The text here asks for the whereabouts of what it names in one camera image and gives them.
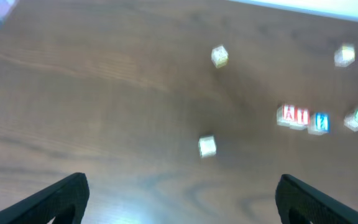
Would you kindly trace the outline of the blue number 2 block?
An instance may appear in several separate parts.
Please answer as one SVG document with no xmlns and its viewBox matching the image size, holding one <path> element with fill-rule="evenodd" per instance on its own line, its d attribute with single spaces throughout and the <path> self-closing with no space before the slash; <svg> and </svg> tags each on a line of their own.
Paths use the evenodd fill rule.
<svg viewBox="0 0 358 224">
<path fill-rule="evenodd" d="M 310 117 L 308 133 L 314 135 L 323 135 L 329 132 L 329 115 L 326 113 L 315 113 Z"/>
</svg>

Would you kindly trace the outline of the red letter A block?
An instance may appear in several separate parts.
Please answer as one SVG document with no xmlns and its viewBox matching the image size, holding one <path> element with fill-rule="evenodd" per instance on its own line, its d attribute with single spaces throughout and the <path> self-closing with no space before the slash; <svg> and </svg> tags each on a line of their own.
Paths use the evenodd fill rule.
<svg viewBox="0 0 358 224">
<path fill-rule="evenodd" d="M 296 106 L 283 104 L 276 112 L 277 124 L 279 126 L 293 126 L 296 124 Z"/>
</svg>

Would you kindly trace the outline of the red letter I block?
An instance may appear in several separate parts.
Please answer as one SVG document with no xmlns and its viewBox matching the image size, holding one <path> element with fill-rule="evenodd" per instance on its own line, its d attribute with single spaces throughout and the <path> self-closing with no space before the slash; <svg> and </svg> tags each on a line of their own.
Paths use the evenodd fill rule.
<svg viewBox="0 0 358 224">
<path fill-rule="evenodd" d="M 310 112 L 306 108 L 295 108 L 295 121 L 290 124 L 291 129 L 304 130 L 310 123 Z"/>
</svg>

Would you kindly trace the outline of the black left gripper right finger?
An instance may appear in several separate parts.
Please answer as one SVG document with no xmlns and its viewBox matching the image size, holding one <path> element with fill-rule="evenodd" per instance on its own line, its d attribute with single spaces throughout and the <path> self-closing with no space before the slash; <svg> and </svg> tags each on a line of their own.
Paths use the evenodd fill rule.
<svg viewBox="0 0 358 224">
<path fill-rule="evenodd" d="M 283 174 L 275 191 L 283 224 L 358 224 L 358 212 L 290 174 Z"/>
</svg>

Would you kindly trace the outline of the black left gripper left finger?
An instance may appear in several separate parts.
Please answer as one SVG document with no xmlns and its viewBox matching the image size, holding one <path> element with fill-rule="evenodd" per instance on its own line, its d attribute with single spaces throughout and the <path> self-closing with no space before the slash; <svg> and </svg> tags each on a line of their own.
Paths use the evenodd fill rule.
<svg viewBox="0 0 358 224">
<path fill-rule="evenodd" d="M 84 173 L 74 173 L 0 211 L 0 224 L 80 224 L 90 196 Z"/>
</svg>

